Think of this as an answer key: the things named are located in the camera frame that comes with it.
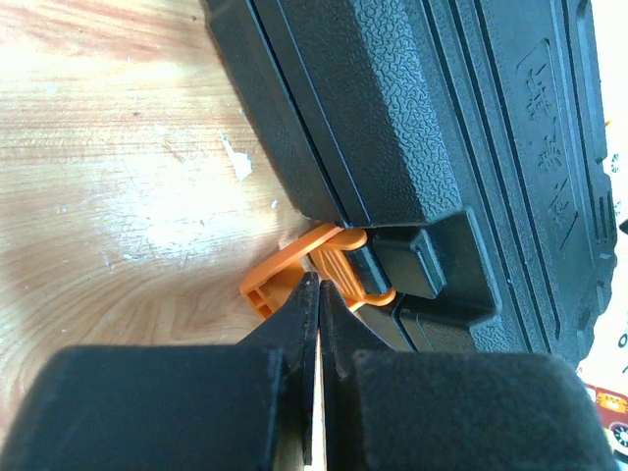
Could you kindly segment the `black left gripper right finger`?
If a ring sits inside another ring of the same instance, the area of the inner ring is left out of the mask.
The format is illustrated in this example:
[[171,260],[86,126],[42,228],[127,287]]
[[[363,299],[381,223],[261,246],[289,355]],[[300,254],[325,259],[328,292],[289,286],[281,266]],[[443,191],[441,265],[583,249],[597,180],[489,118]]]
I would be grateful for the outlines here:
[[401,352],[320,286],[331,470],[613,470],[584,385],[540,354]]

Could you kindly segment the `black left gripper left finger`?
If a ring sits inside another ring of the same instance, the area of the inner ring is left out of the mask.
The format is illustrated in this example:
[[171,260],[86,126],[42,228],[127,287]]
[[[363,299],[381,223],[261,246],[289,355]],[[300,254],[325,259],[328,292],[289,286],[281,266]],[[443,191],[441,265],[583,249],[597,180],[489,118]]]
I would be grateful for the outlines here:
[[301,470],[312,460],[319,280],[235,344],[84,345],[53,355],[5,470]]

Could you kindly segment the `black plastic tool case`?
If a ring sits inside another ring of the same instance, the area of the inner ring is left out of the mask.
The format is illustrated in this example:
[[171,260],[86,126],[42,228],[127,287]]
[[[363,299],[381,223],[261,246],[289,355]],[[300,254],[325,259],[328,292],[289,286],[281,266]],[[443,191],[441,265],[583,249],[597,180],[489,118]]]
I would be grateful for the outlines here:
[[292,204],[368,235],[375,326],[584,359],[617,240],[588,1],[211,1]]

